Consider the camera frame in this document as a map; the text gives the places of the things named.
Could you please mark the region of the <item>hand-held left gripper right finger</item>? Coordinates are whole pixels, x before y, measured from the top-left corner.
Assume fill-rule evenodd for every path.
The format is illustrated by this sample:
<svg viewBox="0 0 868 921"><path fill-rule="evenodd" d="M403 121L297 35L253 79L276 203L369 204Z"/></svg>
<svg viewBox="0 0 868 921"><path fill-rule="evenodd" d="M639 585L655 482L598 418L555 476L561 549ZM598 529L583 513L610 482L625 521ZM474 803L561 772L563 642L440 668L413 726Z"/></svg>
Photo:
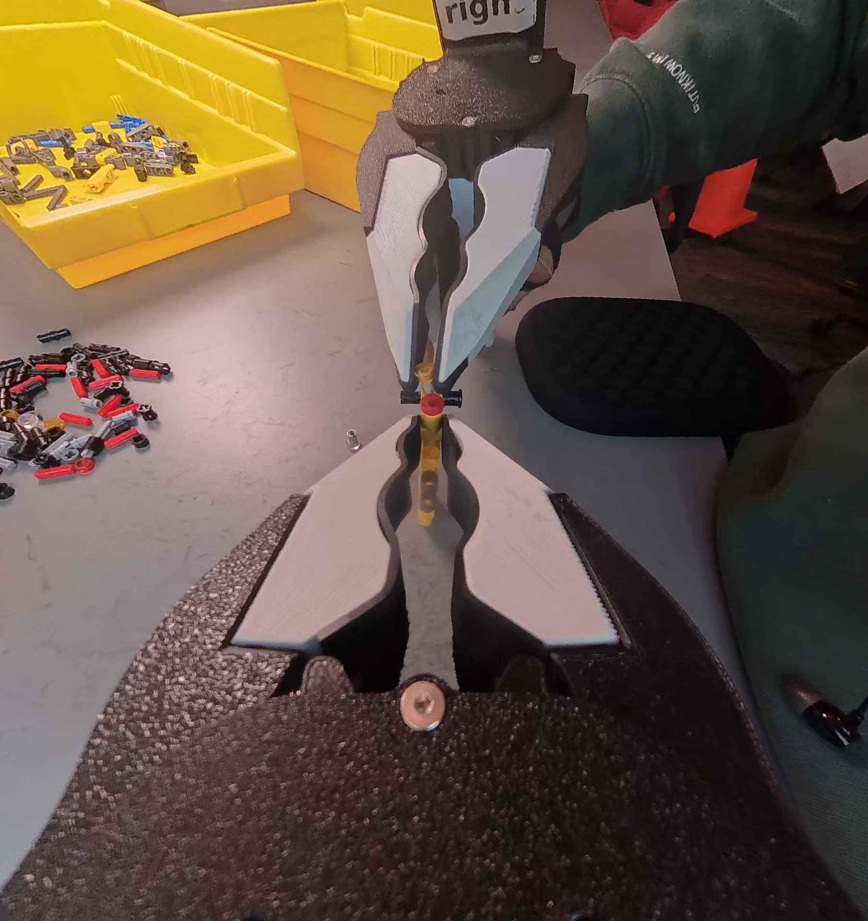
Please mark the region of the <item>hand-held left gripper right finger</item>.
<svg viewBox="0 0 868 921"><path fill-rule="evenodd" d="M550 649L618 645L549 487L462 421L444 423L442 449L472 599Z"/></svg>

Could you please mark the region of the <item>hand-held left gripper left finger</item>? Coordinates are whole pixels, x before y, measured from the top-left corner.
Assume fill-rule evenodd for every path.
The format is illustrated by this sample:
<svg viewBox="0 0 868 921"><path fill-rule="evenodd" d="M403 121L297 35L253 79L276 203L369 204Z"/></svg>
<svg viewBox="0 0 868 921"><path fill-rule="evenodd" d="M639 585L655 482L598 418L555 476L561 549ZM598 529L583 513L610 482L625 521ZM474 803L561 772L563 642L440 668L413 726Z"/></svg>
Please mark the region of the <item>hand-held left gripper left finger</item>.
<svg viewBox="0 0 868 921"><path fill-rule="evenodd" d="M392 594L401 570L396 530L412 507L419 431L418 417L406 416L307 491L230 644L315 653Z"/></svg>

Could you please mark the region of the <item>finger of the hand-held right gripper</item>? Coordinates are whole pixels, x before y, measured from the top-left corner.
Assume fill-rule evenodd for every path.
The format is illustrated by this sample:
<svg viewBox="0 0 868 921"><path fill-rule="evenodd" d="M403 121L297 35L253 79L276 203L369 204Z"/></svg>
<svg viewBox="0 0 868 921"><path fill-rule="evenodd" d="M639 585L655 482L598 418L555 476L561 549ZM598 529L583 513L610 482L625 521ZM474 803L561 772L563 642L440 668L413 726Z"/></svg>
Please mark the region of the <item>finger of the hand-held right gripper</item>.
<svg viewBox="0 0 868 921"><path fill-rule="evenodd" d="M423 215L445 177L440 161L423 153L389 158L367 235L383 326L402 385L413 383L416 363L423 302L416 270L428 250Z"/></svg>
<svg viewBox="0 0 868 921"><path fill-rule="evenodd" d="M461 374L462 364L493 340L497 322L536 263L536 218L550 159L547 147L517 146L476 170L474 190L484 209L464 241L464 268L444 302L439 382Z"/></svg>

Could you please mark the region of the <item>yellow lego beam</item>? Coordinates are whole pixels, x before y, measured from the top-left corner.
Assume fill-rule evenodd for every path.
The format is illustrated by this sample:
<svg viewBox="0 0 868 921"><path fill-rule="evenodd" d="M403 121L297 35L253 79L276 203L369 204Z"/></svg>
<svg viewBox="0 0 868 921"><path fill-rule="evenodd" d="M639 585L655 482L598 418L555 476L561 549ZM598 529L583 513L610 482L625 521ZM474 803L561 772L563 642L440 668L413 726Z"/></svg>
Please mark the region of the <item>yellow lego beam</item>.
<svg viewBox="0 0 868 921"><path fill-rule="evenodd" d="M463 406L463 392L461 390L451 390L446 395L440 394L445 402L444 412L438 417L429 418L420 412L419 402L424 394L438 393L434 388L434 376L432 386L422 388L418 381L417 385L418 390L416 392L401 394L401 400L405 406L418 410L418 413L413 416L413 423L417 424L420 445L417 519L421 526L428 528L435 519L436 514L443 415L448 408L459 409Z"/></svg>

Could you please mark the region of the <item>pile of red black lego pins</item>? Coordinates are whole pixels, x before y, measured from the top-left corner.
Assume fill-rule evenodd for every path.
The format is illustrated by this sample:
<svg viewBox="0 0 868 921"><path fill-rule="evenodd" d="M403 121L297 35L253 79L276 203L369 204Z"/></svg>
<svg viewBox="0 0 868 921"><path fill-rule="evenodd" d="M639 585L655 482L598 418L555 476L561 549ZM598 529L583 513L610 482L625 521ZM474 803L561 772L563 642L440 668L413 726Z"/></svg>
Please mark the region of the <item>pile of red black lego pins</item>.
<svg viewBox="0 0 868 921"><path fill-rule="evenodd" d="M60 342L0 361L0 502L14 497L7 475L18 469L39 482L86 476L107 455L151 447L142 425L160 415L130 389L172 367L112 344Z"/></svg>

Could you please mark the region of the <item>heap of dark grey lego parts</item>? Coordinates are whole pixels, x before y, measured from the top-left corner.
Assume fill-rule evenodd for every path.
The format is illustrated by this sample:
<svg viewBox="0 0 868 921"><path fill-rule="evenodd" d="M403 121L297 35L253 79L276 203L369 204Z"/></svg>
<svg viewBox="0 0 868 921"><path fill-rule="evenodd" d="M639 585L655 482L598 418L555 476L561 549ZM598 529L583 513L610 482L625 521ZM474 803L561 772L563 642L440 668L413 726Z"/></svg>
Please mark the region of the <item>heap of dark grey lego parts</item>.
<svg viewBox="0 0 868 921"><path fill-rule="evenodd" d="M0 144L0 201L44 201L55 211L93 201L121 177L194 175L200 159L191 144L153 121L118 113L79 130L52 127L9 136Z"/></svg>

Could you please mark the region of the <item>person's right hand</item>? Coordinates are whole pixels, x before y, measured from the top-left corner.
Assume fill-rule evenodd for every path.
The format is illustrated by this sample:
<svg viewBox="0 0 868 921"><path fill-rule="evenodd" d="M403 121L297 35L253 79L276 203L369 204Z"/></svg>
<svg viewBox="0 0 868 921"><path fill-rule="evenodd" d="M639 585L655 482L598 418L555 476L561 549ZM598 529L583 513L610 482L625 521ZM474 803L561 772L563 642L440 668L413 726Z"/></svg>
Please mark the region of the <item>person's right hand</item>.
<svg viewBox="0 0 868 921"><path fill-rule="evenodd" d="M552 249L545 243L541 244L536 263L525 280L520 293L529 293L538 287L547 284L555 274L555 269L559 263L560 248Z"/></svg>

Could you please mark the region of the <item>yellow parts bin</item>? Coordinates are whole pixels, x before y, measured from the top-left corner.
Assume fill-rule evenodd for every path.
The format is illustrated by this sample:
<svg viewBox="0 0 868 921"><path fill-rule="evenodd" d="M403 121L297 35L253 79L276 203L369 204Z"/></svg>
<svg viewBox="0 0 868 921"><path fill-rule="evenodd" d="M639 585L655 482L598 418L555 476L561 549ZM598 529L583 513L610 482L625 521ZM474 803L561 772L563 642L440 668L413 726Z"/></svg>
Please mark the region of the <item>yellow parts bin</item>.
<svg viewBox="0 0 868 921"><path fill-rule="evenodd" d="M290 213L304 186L280 63L141 2L0 2L0 144L119 114L186 141L196 173L73 181L0 219L80 288Z"/></svg>
<svg viewBox="0 0 868 921"><path fill-rule="evenodd" d="M400 82L440 57L430 1L323 1L186 16L279 60L307 190L359 211L359 151Z"/></svg>

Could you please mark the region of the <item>red office chair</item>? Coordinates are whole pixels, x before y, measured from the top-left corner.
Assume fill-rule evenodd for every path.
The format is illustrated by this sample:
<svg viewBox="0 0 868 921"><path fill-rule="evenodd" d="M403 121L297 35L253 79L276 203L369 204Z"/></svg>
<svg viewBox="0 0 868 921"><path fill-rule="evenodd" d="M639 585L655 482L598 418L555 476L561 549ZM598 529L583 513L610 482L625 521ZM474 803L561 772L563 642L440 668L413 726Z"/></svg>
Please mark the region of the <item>red office chair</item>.
<svg viewBox="0 0 868 921"><path fill-rule="evenodd" d="M672 1L599 1L601 17L613 40L635 40L670 8Z"/></svg>

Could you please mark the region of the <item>orange traffic cone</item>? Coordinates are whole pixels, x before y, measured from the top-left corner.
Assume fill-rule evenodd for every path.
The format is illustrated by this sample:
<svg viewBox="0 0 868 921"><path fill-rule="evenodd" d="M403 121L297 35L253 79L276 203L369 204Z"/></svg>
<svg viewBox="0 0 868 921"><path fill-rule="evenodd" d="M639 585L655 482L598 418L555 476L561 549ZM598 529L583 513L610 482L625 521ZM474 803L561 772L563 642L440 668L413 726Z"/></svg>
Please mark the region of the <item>orange traffic cone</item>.
<svg viewBox="0 0 868 921"><path fill-rule="evenodd" d="M745 206L757 160L717 171L704 180L671 186L658 196L658 216L669 252L688 231L719 238L752 223L757 213Z"/></svg>

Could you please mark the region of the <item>person's green sweatshirt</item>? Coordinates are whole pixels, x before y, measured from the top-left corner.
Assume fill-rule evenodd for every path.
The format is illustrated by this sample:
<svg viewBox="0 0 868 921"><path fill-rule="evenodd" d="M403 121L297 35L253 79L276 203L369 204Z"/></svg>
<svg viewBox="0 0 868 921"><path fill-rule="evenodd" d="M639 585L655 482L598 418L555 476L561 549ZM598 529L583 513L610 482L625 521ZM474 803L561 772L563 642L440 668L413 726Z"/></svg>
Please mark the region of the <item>person's green sweatshirt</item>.
<svg viewBox="0 0 868 921"><path fill-rule="evenodd" d="M767 737L812 842L868 919L868 717L842 751L782 682L795 676L842 709L868 694L868 346L793 423L740 441L717 545Z"/></svg>

